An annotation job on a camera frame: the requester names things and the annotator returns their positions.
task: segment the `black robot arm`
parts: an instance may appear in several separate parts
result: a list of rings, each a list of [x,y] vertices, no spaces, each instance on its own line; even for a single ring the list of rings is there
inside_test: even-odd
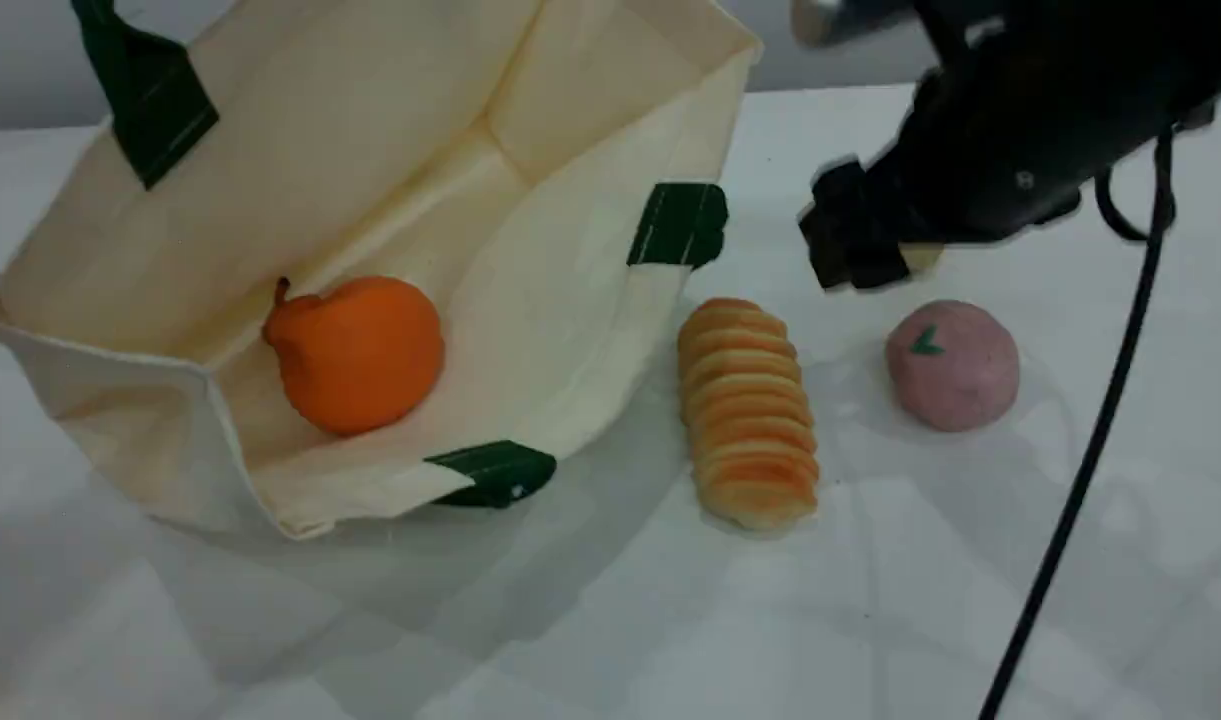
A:
[[[883,1],[886,13],[899,5]],[[990,243],[1053,222],[1096,177],[1107,200],[1114,164],[1209,122],[1221,95],[1221,0],[1013,0],[969,45],[965,23],[988,2],[911,5],[941,63],[882,157],[842,160],[814,183],[801,229],[825,288],[908,277],[904,243]],[[852,12],[838,28],[879,27],[874,17]],[[1110,201],[1104,211],[1128,234]]]

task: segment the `green bag handle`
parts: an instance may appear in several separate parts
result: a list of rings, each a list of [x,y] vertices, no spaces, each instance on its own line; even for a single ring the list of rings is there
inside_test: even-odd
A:
[[[148,190],[203,138],[219,113],[177,41],[131,27],[115,0],[72,0],[81,41],[112,106],[112,133]]]

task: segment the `black cable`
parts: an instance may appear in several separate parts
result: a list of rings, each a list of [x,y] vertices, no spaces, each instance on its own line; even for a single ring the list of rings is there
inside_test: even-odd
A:
[[[1172,218],[1175,215],[1175,195],[1171,185],[1173,142],[1175,137],[1171,131],[1164,132],[1158,138],[1158,154],[1154,156],[1154,164],[1158,167],[1158,189],[1153,196],[1151,228],[1148,234],[1144,266],[1139,272],[1136,301],[1129,310],[1126,333],[1121,340],[1121,351],[1117,354],[1117,364],[1112,370],[1112,381],[1107,383],[1107,393],[1105,393],[1103,405],[1099,408],[1099,419],[1095,420],[1090,442],[1085,445],[1085,455],[1081,458],[1081,467],[1077,469],[1076,478],[1072,480],[1072,489],[1068,492],[1068,500],[1063,504],[1062,514],[1059,515],[1059,525],[1054,530],[1054,537],[1050,539],[1049,547],[1045,548],[1040,569],[1032,582],[1027,600],[1023,602],[1023,611],[1013,626],[1006,655],[1002,657],[1002,664],[998,666],[998,675],[994,676],[988,697],[984,699],[984,707],[979,710],[980,720],[996,718],[1002,702],[1006,700],[1006,691],[1013,680],[1013,674],[1018,670],[1023,647],[1032,635],[1035,619],[1040,614],[1045,596],[1054,582],[1055,571],[1059,570],[1059,560],[1063,559],[1063,550],[1066,550],[1072,528],[1076,526],[1077,514],[1081,513],[1081,506],[1085,503],[1085,493],[1090,489],[1090,480],[1094,478],[1099,456],[1103,455],[1104,447],[1107,444],[1107,433],[1112,430],[1112,420],[1126,389],[1129,365],[1136,359],[1136,348],[1139,347],[1139,336],[1144,328],[1144,316],[1148,314],[1153,284],[1158,281],[1158,265],[1162,257],[1162,239],[1168,227],[1167,218]]]
[[[1112,228],[1123,240],[1148,242],[1148,233],[1131,225],[1129,220],[1121,214],[1121,210],[1117,210],[1117,204],[1112,200],[1112,168],[1104,170],[1103,173],[1095,176],[1094,199],[1095,204],[1099,205],[1099,214],[1103,216],[1103,222],[1107,223],[1107,227]],[[1167,196],[1166,227],[1164,228],[1168,229],[1173,223],[1175,194],[1171,192]]]

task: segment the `orange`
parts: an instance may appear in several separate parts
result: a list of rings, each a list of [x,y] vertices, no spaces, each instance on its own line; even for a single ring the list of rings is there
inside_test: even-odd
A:
[[[286,300],[277,283],[263,339],[291,405],[321,430],[355,436],[394,423],[427,398],[444,365],[441,319],[419,288],[357,278],[327,297]]]

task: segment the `gray wall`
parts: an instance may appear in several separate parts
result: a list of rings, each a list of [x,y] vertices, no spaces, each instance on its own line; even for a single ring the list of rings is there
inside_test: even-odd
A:
[[[789,0],[720,2],[766,40],[752,90],[911,81],[933,61],[916,26],[839,50],[807,51],[789,31]],[[117,10],[139,27],[188,40],[231,4],[118,0]],[[104,111],[67,0],[0,0],[0,128],[89,124]]]

